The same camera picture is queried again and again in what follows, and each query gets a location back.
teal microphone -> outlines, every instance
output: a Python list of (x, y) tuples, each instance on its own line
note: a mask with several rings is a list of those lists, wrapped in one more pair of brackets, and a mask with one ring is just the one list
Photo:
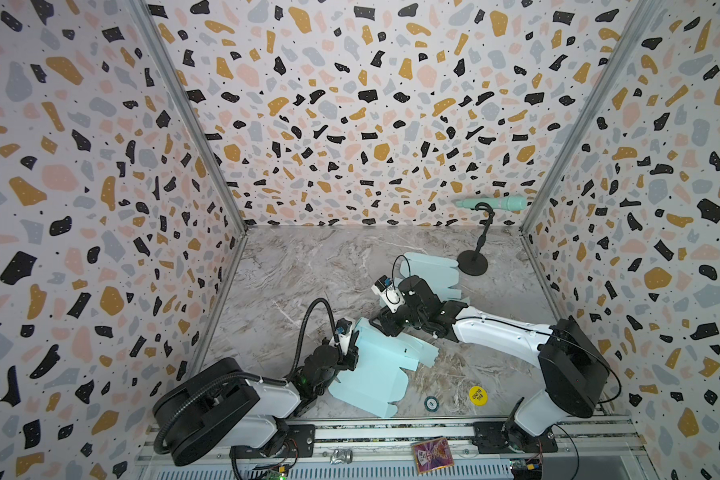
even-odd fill
[(474, 210), (477, 204), (488, 204), (494, 210), (509, 210), (517, 212), (525, 210), (528, 206), (528, 200), (522, 195), (513, 195), (511, 197), (499, 198), (465, 198), (463, 200), (454, 200), (454, 205), (460, 208), (469, 208)]

silver object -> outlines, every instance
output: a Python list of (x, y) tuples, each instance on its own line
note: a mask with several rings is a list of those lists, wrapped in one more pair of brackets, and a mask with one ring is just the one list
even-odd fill
[(352, 450), (350, 448), (339, 448), (331, 455), (331, 465), (339, 463), (352, 463)]

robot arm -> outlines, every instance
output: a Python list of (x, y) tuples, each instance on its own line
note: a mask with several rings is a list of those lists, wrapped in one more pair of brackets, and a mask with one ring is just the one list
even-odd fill
[[(561, 320), (556, 326), (531, 324), (454, 300), (441, 302), (416, 275), (397, 287), (384, 276), (373, 291), (387, 306), (370, 323), (386, 336), (411, 326), (453, 342), (488, 346), (541, 369), (546, 387), (518, 401), (501, 428), (497, 452), (533, 451), (563, 417), (593, 415), (610, 368), (575, 320)], [(353, 327), (350, 320), (336, 322), (333, 339), (324, 339), (285, 379), (243, 372), (231, 358), (201, 371), (155, 404), (153, 414), (160, 426), (155, 451), (170, 453), (177, 466), (184, 466), (222, 439), (231, 446), (258, 448), (268, 457), (288, 448), (288, 424), (283, 419), (309, 409), (339, 371), (355, 369), (358, 332)]]
[[(545, 388), (531, 398), (521, 398), (504, 424), (507, 446), (526, 451), (563, 417), (594, 414), (610, 368), (575, 320), (564, 319), (555, 326), (532, 324), (454, 300), (441, 302), (416, 275), (404, 279), (396, 290), (400, 302), (395, 312), (384, 307), (371, 321), (385, 335), (396, 336), (412, 326), (446, 340), (499, 350), (542, 371)], [(384, 302), (388, 292), (379, 293)], [(398, 297), (389, 294), (389, 298)]]

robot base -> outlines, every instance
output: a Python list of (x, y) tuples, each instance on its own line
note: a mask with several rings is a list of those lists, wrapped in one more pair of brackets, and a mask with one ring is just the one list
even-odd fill
[[(547, 428), (544, 434), (538, 438), (541, 440), (541, 449), (543, 452), (555, 453), (557, 451), (557, 442), (554, 440), (554, 437), (549, 438), (547, 436), (551, 431), (551, 427)], [(522, 448), (511, 446), (507, 441), (507, 436), (504, 434), (504, 422), (475, 422), (472, 445), (478, 447), (480, 454), (538, 453), (539, 451), (538, 442), (529, 443)]]
[[(275, 436), (272, 437), (272, 440), (276, 440), (277, 438), (278, 434), (275, 434)], [(315, 448), (315, 426), (288, 426), (288, 430), (283, 433), (280, 439), (282, 440), (282, 443), (278, 443), (282, 446), (288, 447), (288, 458), (295, 458), (296, 452), (298, 452), (299, 458), (309, 458), (312, 456), (312, 451)], [(270, 458), (272, 460), (275, 460), (275, 455), (278, 455), (280, 452), (271, 452), (271, 450), (274, 450), (276, 448), (272, 448), (270, 446), (272, 440), (261, 448), (251, 448), (247, 446), (233, 446), (232, 448), (235, 449), (235, 455), (237, 458)], [(291, 440), (296, 443), (298, 451), (294, 450), (293, 442), (291, 442)]]

black microphone stand base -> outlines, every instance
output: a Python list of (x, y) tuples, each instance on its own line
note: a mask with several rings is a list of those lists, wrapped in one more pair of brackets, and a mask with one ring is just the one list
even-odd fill
[(467, 275), (480, 276), (488, 271), (488, 260), (480, 252), (465, 250), (456, 258), (458, 268)]

